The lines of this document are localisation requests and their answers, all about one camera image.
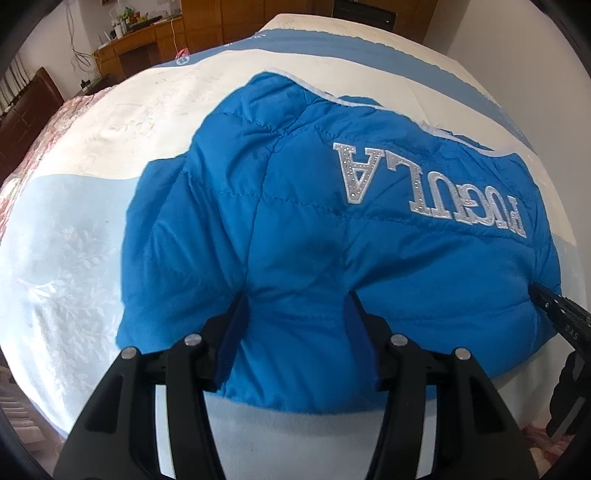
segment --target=electrical cable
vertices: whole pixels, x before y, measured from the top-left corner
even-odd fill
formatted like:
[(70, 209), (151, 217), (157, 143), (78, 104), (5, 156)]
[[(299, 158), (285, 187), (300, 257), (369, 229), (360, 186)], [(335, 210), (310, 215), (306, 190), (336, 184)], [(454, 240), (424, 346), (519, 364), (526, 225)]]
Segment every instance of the electrical cable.
[(93, 73), (94, 68), (90, 60), (92, 55), (76, 50), (74, 46), (74, 18), (72, 17), (72, 10), (70, 8), (70, 2), (66, 1), (66, 23), (68, 24), (68, 33), (70, 34), (70, 47), (74, 52), (74, 60), (78, 65), (78, 68), (85, 73)]
[(177, 55), (178, 55), (178, 47), (177, 47), (177, 36), (174, 32), (174, 25), (173, 25), (173, 20), (174, 18), (170, 19), (170, 28), (173, 29), (173, 42), (174, 42), (174, 49), (177, 51)]

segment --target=wooden drawer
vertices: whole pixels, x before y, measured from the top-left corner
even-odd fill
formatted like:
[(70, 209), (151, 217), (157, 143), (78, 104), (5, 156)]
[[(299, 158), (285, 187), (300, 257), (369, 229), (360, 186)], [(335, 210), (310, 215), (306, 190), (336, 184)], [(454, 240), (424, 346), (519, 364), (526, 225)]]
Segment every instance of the wooden drawer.
[(149, 43), (156, 41), (156, 32), (154, 28), (144, 28), (139, 32), (130, 33), (124, 36), (123, 38), (119, 39), (113, 45), (113, 49), (117, 55), (121, 55), (122, 53), (129, 52), (131, 50), (135, 50), (136, 48), (140, 48), (146, 46)]
[(176, 37), (179, 34), (184, 34), (184, 23), (182, 17), (175, 18), (172, 23), (172, 27), (170, 25), (170, 20), (156, 25), (154, 27), (156, 30), (156, 38), (160, 39), (166, 37)]
[(100, 61), (108, 61), (114, 59), (116, 55), (115, 50), (113, 49), (113, 45), (107, 45), (106, 47), (97, 50), (95, 56), (97, 56)]
[(173, 37), (164, 37), (158, 39), (158, 50), (160, 51), (160, 60), (162, 62), (174, 60), (177, 56), (177, 49), (181, 51), (187, 48), (187, 41), (184, 33), (177, 34)]

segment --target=wooden desk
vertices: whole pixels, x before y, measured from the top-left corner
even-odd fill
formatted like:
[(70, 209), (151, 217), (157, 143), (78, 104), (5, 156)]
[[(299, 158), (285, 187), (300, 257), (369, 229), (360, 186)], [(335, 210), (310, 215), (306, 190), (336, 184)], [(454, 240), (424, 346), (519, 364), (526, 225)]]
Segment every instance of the wooden desk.
[(180, 51), (186, 47), (181, 16), (113, 40), (95, 51), (95, 59), (100, 75), (108, 75), (115, 85), (151, 66), (173, 60), (177, 49)]

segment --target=blue puffer jacket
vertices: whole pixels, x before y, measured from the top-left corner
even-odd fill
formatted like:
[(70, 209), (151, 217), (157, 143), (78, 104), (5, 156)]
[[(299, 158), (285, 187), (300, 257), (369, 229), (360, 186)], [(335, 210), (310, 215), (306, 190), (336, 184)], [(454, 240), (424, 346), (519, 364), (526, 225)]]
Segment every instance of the blue puffer jacket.
[(382, 405), (342, 319), (366, 310), (422, 347), (471, 349), (489, 375), (553, 334), (533, 282), (559, 291), (540, 192), (496, 157), (378, 106), (263, 73), (144, 171), (129, 207), (118, 344), (170, 347), (243, 290), (250, 324), (221, 394), (335, 413)]

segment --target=pink object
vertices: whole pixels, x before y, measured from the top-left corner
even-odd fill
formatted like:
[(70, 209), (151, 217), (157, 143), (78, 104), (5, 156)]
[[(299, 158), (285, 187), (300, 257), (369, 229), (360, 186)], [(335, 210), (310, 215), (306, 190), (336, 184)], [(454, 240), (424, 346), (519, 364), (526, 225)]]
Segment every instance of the pink object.
[(180, 52), (177, 53), (177, 56), (174, 59), (178, 60), (181, 57), (188, 57), (188, 56), (189, 56), (189, 49), (184, 48)]

